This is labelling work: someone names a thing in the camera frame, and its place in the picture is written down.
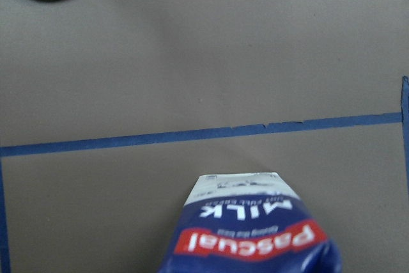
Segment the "blue Pascual milk carton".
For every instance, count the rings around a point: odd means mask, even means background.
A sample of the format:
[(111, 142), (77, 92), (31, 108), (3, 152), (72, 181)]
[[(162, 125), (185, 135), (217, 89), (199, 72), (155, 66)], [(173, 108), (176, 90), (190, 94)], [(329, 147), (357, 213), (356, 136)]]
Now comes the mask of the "blue Pascual milk carton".
[(341, 254), (275, 172), (200, 176), (161, 272), (340, 272)]

